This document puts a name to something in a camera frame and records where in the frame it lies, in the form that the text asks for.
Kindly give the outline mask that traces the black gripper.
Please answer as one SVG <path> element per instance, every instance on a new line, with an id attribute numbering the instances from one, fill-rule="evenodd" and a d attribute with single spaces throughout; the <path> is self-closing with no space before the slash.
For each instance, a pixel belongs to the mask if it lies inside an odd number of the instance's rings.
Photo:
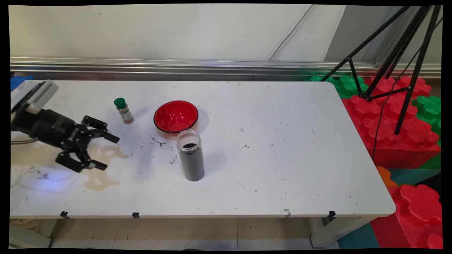
<path id="1" fill-rule="evenodd" d="M 104 138 L 117 144 L 119 137 L 111 134 L 107 129 L 108 124 L 93 117 L 85 115 L 80 123 L 50 109 L 42 109 L 38 114 L 32 114 L 26 110 L 16 113 L 12 120 L 12 131 L 18 131 L 29 135 L 47 145 L 63 149 L 55 159 L 55 162 L 71 169 L 76 173 L 84 169 L 99 169 L 104 171 L 107 165 L 93 160 L 87 151 L 87 144 L 79 138 L 82 133 L 91 138 Z"/>

